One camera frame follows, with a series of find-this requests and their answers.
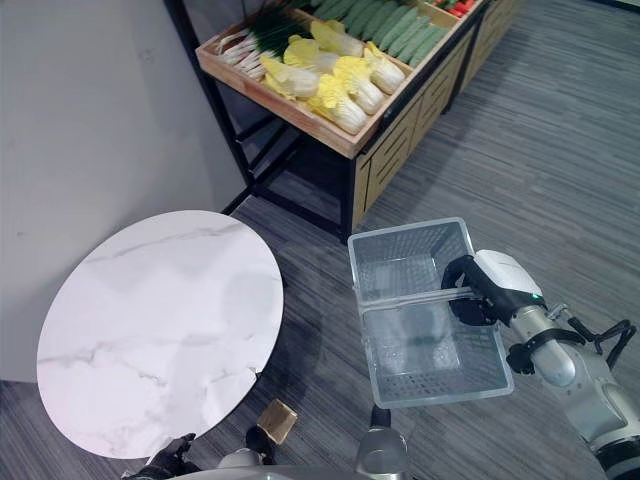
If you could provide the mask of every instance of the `white marble table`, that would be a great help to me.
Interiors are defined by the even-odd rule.
[[[201,435],[255,383],[282,308],[276,261],[243,223],[203,211],[136,223],[85,258],[49,310],[38,345],[47,413],[106,457]]]

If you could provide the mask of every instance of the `wooden shelf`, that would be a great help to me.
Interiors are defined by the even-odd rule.
[[[479,7],[481,3],[483,3],[483,0],[477,2],[474,8]],[[391,61],[405,72],[406,78],[402,85],[392,95],[386,98],[383,106],[378,110],[378,112],[369,117],[365,126],[356,135],[348,134],[329,120],[313,113],[303,103],[295,100],[287,100],[281,97],[268,89],[261,82],[250,78],[243,72],[223,62],[219,56],[216,55],[220,39],[245,28],[246,25],[244,23],[233,25],[221,32],[219,35],[216,35],[211,40],[205,42],[196,50],[196,55],[201,68],[210,75],[226,83],[231,88],[237,90],[242,95],[250,98],[259,105],[267,108],[304,133],[319,140],[341,155],[349,159],[353,159],[376,133],[380,125],[380,121],[387,109],[393,105],[396,99],[403,93],[404,89],[415,79],[416,75],[429,64],[434,55],[438,53],[439,49],[447,43],[449,38],[451,38],[451,36],[454,35],[464,23],[464,19],[458,20],[455,16],[427,3],[417,2],[417,6],[422,15],[430,16],[431,21],[434,24],[449,29],[449,32],[415,69],[397,61],[393,57],[389,57]],[[310,24],[311,21],[315,19],[315,17],[301,10],[292,10],[291,14],[303,20],[307,24]]]

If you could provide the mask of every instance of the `clear plastic basket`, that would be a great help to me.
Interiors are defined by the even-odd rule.
[[[513,379],[497,327],[470,327],[440,290],[450,261],[473,254],[447,218],[353,235],[349,256],[375,402],[415,407],[507,395]]]

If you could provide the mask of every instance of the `gray carpet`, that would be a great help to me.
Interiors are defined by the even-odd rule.
[[[640,15],[586,0],[526,2],[513,29],[422,141],[362,230],[463,217],[476,249],[518,258],[550,301],[594,329],[640,312]],[[234,214],[287,278],[281,337],[246,401],[194,443],[214,466],[274,397],[299,414],[281,463],[349,469],[372,395],[338,241],[256,198]],[[513,337],[504,332],[509,343]],[[640,339],[615,374],[640,397]],[[142,461],[85,453],[48,420],[34,385],[0,393],[0,478],[114,479]],[[532,378],[513,395],[399,410],[421,479],[603,479]]]

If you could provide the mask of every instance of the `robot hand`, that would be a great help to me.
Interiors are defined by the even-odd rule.
[[[450,302],[454,314],[469,325],[500,320],[518,334],[522,343],[510,348],[509,365],[516,373],[539,376],[607,477],[640,479],[640,409],[611,374],[636,327],[624,320],[594,335],[566,306],[548,312],[540,287],[518,262],[499,252],[482,250],[451,262],[442,288],[456,286],[471,287],[478,298]],[[617,335],[618,344],[605,360],[600,342]],[[595,352],[586,346],[591,342]]]
[[[174,438],[156,453],[142,470],[131,476],[123,476],[123,480],[164,480],[199,471],[198,467],[191,462],[185,462],[183,458],[195,438],[195,433]]]

